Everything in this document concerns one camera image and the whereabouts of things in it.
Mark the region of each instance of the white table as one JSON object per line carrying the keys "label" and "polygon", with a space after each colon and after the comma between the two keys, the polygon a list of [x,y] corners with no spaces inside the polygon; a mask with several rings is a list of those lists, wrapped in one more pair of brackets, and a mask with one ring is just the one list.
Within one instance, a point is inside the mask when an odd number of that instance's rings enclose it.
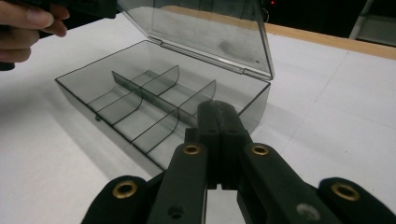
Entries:
{"label": "white table", "polygon": [[[350,179],[396,212],[396,61],[268,35],[276,78],[255,142],[301,178]],[[113,144],[54,79],[145,39],[122,15],[48,37],[0,74],[0,223],[79,223],[120,175],[159,171]],[[207,223],[243,223],[234,192],[208,195]]]}

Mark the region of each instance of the black device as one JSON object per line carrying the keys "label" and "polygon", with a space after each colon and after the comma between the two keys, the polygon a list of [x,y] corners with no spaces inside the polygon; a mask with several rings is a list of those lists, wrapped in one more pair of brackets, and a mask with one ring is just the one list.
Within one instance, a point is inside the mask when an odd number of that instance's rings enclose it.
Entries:
{"label": "black device", "polygon": [[168,169],[149,182],[110,181],[83,224],[205,223],[206,191],[237,190],[246,223],[396,223],[396,216],[359,185],[343,179],[306,184],[271,147],[253,143],[233,106],[198,106],[198,128],[187,129]]}
{"label": "black device", "polygon": [[[44,9],[48,8],[50,4],[56,4],[99,18],[114,19],[117,14],[117,0],[21,0],[18,3],[42,7]],[[8,29],[8,26],[0,25],[0,31]],[[9,71],[14,68],[14,63],[0,63],[0,71]]]}

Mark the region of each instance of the black handheld object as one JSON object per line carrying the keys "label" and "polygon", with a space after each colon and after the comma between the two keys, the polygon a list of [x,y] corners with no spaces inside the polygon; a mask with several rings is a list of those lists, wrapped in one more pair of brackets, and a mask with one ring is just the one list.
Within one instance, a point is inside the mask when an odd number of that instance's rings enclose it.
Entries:
{"label": "black handheld object", "polygon": [[[99,18],[114,19],[117,14],[117,0],[21,0],[19,2],[35,7],[56,4]],[[0,25],[0,32],[8,29],[9,27],[7,25]],[[15,63],[0,62],[0,71],[9,71],[14,68]]]}

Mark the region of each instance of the brass screw insert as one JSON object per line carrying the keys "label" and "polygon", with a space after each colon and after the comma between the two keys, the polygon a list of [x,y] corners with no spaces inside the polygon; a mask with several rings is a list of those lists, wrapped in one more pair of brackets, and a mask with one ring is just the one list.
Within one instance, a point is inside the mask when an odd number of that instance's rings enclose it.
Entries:
{"label": "brass screw insert", "polygon": [[201,148],[196,145],[188,145],[183,147],[183,152],[189,155],[198,154],[201,151]]}
{"label": "brass screw insert", "polygon": [[118,199],[129,198],[137,191],[137,185],[132,180],[124,180],[113,189],[113,196]]}
{"label": "brass screw insert", "polygon": [[270,153],[270,150],[267,147],[263,147],[263,146],[253,146],[253,147],[251,147],[251,151],[254,154],[260,155],[260,156],[265,156],[268,153]]}
{"label": "brass screw insert", "polygon": [[337,196],[352,202],[357,201],[361,197],[361,195],[348,184],[335,183],[332,185],[332,192]]}

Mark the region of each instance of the table surface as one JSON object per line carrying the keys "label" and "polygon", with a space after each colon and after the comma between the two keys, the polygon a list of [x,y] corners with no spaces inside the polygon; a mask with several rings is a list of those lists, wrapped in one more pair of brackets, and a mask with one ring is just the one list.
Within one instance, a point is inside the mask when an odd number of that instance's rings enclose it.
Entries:
{"label": "table surface", "polygon": [[[0,74],[0,223],[79,223],[111,179],[158,174],[118,148],[54,79],[145,37],[122,15],[42,39]],[[276,78],[252,133],[313,186],[353,180],[396,212],[396,61],[268,34]],[[243,223],[235,192],[209,191],[206,223]]]}

